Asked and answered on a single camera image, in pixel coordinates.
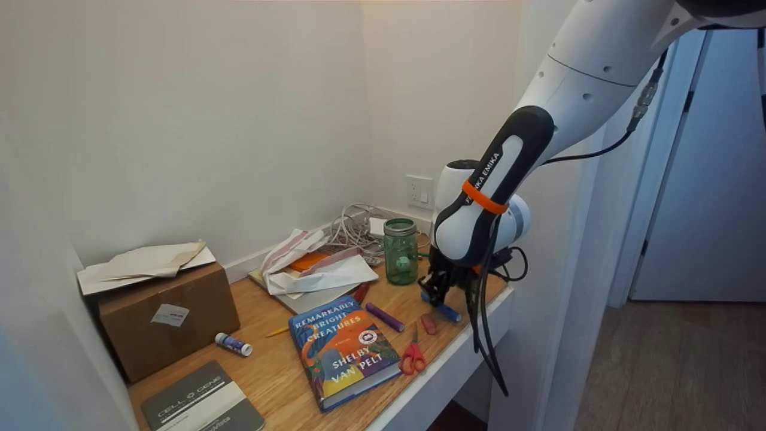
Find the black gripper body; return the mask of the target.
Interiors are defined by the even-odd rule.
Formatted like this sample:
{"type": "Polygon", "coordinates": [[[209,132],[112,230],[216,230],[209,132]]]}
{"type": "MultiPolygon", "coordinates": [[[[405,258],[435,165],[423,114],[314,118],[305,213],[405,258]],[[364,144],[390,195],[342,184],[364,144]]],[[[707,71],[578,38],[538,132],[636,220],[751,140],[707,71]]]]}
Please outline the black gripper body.
{"type": "Polygon", "coordinates": [[[441,308],[453,287],[470,291],[478,274],[470,266],[458,266],[435,248],[429,250],[429,269],[419,278],[421,296],[429,305],[441,308]]]}

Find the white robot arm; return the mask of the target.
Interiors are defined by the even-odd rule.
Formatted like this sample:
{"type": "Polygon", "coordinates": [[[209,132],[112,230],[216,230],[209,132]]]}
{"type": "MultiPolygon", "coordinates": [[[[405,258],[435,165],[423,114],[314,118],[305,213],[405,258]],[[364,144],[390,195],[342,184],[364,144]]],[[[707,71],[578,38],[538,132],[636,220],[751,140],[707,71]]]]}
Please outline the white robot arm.
{"type": "Polygon", "coordinates": [[[705,27],[763,29],[766,0],[579,0],[482,160],[446,188],[419,280],[427,299],[475,296],[519,238],[507,211],[529,172],[593,134],[672,42],[705,27]]]}

